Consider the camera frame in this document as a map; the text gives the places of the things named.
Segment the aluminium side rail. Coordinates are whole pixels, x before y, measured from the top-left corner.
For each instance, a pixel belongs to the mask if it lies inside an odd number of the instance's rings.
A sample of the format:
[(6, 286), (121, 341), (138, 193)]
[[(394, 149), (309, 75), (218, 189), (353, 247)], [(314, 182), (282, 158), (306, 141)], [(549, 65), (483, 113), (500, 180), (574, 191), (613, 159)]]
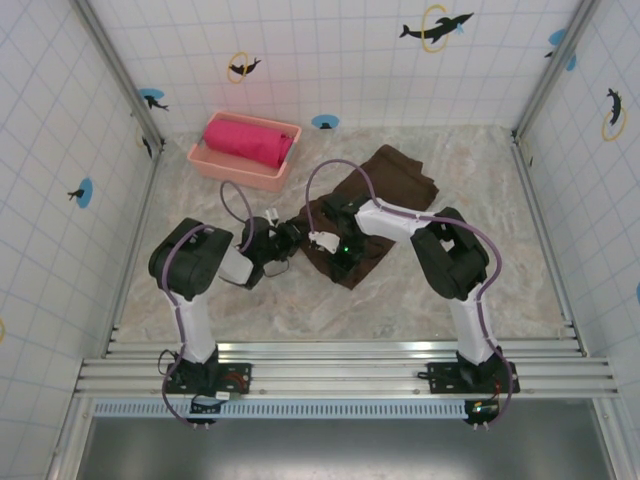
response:
[(556, 301), (559, 305), (561, 317), (563, 318), (563, 323), (566, 330), (571, 331), (570, 334), (565, 334), (565, 337), (573, 339), (578, 345), (578, 351), (580, 352), (580, 354), (583, 357), (588, 357), (589, 351), (585, 347), (578, 329), (578, 325), (576, 323), (574, 310), (572, 308), (571, 300), (569, 298), (568, 291), (562, 277), (562, 272), (555, 255), (555, 251), (551, 242), (551, 236), (549, 235), (549, 231), (544, 219), (544, 214), (536, 195), (534, 184), (531, 180), (527, 163), (521, 149), (521, 141), (514, 131), (511, 132), (510, 149), (515, 166), (517, 168), (524, 195), (527, 200), (528, 208), (538, 237), (538, 242), (541, 246), (545, 264), (551, 278), (551, 283), (554, 289)]
[(162, 182), (163, 170), (170, 154), (165, 145), (153, 159), (149, 177), (144, 184), (138, 212), (134, 217), (132, 236), (124, 257), (124, 265), (117, 280), (115, 297), (102, 337), (100, 358), (111, 353), (113, 343), (146, 342), (150, 334), (143, 322), (152, 318), (163, 295), (157, 291), (150, 279), (147, 262), (153, 247), (152, 240), (158, 236), (160, 214), (157, 213), (156, 190)]

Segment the aluminium corner post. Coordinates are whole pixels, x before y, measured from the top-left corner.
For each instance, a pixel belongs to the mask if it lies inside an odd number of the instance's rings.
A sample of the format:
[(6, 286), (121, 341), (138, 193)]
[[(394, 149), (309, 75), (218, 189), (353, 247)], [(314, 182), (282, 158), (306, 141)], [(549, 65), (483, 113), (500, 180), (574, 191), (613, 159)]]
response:
[(521, 143), (533, 126), (556, 83), (566, 70), (566, 65), (576, 53), (580, 39), (601, 3), (602, 0), (580, 0), (563, 38), (554, 48), (550, 63), (536, 84), (515, 129), (512, 131), (516, 145)]
[(69, 2), (105, 63), (107, 70), (114, 78), (118, 89), (125, 97), (131, 114), (137, 120), (144, 138), (152, 149), (160, 153), (165, 144), (164, 138), (152, 119), (147, 104), (140, 96), (136, 85), (110, 40), (106, 29), (98, 18), (91, 2), (89, 0), (69, 0)]

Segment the grey metal panel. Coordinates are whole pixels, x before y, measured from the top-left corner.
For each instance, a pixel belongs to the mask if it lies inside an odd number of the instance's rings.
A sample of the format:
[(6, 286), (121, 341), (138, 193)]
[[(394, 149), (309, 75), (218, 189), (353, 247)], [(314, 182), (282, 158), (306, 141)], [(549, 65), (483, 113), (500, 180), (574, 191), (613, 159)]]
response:
[(456, 420), (99, 419), (78, 480), (615, 480), (588, 410)]

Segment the brown towel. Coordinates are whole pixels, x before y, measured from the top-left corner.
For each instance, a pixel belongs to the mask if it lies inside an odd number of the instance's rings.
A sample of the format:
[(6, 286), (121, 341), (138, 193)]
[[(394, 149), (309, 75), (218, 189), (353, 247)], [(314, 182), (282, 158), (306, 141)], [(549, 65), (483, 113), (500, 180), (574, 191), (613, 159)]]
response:
[[(421, 162), (404, 155), (390, 145), (381, 146), (361, 168), (372, 181), (376, 196), (400, 207), (427, 211), (439, 193), (435, 181), (422, 174)], [(355, 200), (367, 193), (364, 178), (357, 171), (352, 171), (332, 191), (310, 201), (315, 228), (319, 231), (338, 233), (336, 226), (322, 212), (323, 201), (329, 195), (343, 195), (348, 200)], [(383, 237), (374, 236), (366, 239), (364, 258), (356, 265), (359, 269), (359, 283), (388, 255), (393, 246), (393, 241)], [(312, 248), (308, 241), (304, 241), (300, 249), (313, 267), (330, 279), (330, 254)], [(345, 287), (344, 279), (337, 284)]]

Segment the aluminium front rail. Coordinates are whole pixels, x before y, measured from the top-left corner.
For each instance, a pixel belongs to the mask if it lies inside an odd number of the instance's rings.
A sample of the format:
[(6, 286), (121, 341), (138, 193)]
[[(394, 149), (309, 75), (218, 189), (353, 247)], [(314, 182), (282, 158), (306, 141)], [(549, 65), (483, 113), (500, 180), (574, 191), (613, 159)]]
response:
[[(83, 361), (76, 383), (82, 397), (156, 397), (163, 345), (115, 342), (101, 359)], [(452, 361), (451, 341), (275, 341), (219, 346), (221, 361), (252, 364), (251, 399), (421, 399), (416, 375), (429, 362)], [(576, 339), (508, 340), (516, 366), (516, 399), (615, 398), (607, 359), (582, 354)]]

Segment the blue patch wall sticker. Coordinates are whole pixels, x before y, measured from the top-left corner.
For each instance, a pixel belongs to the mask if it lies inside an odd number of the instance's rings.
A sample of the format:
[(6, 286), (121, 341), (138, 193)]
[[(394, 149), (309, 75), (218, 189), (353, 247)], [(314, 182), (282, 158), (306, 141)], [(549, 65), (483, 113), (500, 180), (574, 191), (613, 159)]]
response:
[[(557, 31), (553, 32), (548, 37), (548, 43), (551, 45), (552, 49), (544, 55), (544, 57), (546, 59), (551, 59), (553, 57), (556, 48), (561, 44), (561, 42), (563, 41), (565, 35), (566, 35), (566, 30), (565, 29), (560, 29), (560, 30), (557, 30)], [(568, 72), (571, 72), (571, 71), (573, 71), (575, 69), (576, 64), (577, 64), (577, 55), (576, 55), (575, 51), (572, 51), (572, 54), (569, 57), (569, 60), (567, 61), (565, 69)]]

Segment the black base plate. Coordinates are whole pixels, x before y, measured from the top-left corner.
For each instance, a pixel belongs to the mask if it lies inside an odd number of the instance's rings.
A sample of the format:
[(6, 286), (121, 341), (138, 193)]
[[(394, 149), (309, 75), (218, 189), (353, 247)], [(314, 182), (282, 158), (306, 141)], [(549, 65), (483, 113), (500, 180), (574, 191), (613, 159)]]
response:
[(167, 380), (166, 392), (210, 397), (218, 392), (244, 395), (250, 390), (251, 372), (251, 363), (181, 361)]
[(509, 374), (505, 365), (498, 362), (487, 368), (463, 365), (454, 362), (429, 362), (426, 370), (417, 373), (417, 377), (429, 384), (432, 394), (506, 394), (509, 386), (513, 393), (521, 391), (516, 378), (515, 365)]

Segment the rolled pink cloth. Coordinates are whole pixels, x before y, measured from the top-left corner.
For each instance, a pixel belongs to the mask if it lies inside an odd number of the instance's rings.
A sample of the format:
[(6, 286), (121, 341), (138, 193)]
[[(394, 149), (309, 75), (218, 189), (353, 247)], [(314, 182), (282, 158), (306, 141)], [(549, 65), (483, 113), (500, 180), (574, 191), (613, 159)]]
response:
[(271, 168), (281, 166), (293, 144), (293, 138), (279, 130), (224, 119), (212, 120), (202, 138), (211, 150)]

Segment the pink plastic basket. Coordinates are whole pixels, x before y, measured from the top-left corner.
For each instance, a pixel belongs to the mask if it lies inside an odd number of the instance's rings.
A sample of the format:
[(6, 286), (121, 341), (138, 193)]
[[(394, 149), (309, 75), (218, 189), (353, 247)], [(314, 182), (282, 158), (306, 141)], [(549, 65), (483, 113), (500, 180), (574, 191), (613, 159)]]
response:
[(293, 124), (225, 111), (214, 113), (207, 126), (212, 120), (216, 119), (273, 128), (291, 136), (293, 144), (281, 166), (279, 168), (271, 168), (256, 161), (211, 150), (201, 137), (201, 140), (194, 144), (187, 154), (188, 161), (198, 173), (204, 177), (215, 178), (220, 181), (231, 180), (238, 185), (254, 189), (270, 192), (281, 191), (289, 177), (294, 150), (298, 144), (302, 129)]

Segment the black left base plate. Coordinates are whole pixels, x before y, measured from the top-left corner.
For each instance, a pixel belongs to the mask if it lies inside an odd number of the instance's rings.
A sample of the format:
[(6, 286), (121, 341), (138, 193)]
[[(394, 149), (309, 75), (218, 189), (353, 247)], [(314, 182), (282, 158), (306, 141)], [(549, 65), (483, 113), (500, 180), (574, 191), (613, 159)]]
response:
[(167, 380), (166, 392), (210, 397), (218, 392), (244, 395), (250, 390), (251, 372), (251, 363), (181, 361)]

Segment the right control board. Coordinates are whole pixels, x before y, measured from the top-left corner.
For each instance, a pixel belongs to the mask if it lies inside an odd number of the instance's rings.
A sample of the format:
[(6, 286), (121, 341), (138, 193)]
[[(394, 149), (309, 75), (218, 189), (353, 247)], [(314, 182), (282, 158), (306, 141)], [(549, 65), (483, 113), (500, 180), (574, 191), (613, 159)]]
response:
[(473, 430), (479, 427), (489, 430), (489, 425), (500, 413), (500, 402), (497, 399), (466, 400), (464, 402), (466, 418), (464, 422)]

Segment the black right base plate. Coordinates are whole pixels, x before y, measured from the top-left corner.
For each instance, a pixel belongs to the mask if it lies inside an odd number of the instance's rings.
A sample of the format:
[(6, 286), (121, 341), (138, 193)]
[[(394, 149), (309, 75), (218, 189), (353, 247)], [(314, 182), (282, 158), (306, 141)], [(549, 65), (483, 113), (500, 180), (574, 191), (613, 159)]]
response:
[(417, 377), (429, 384), (432, 394), (506, 394), (509, 386), (513, 393), (521, 391), (516, 378), (515, 365), (509, 374), (505, 365), (498, 362), (487, 368), (463, 365), (454, 362), (429, 362), (426, 370), (417, 373)]

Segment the control board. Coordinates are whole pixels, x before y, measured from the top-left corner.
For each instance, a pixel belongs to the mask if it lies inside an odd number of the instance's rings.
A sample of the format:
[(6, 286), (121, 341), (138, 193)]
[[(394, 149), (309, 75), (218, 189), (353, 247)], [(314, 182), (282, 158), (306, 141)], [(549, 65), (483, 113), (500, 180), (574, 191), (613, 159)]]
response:
[(214, 396), (195, 395), (190, 402), (188, 422), (194, 430), (208, 430), (216, 423), (215, 416), (222, 412), (229, 400), (226, 392)]
[(497, 399), (466, 400), (464, 402), (466, 418), (464, 422), (473, 430), (479, 427), (489, 430), (489, 425), (500, 413), (500, 402)]

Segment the left control board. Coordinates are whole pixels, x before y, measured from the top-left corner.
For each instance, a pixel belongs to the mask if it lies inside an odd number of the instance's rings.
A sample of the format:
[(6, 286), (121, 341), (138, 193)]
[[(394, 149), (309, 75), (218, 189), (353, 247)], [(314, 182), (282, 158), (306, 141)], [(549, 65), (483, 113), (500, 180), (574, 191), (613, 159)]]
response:
[(194, 430), (208, 430), (216, 423), (215, 416), (222, 412), (229, 400), (226, 392), (214, 396), (195, 395), (190, 402), (188, 422)]

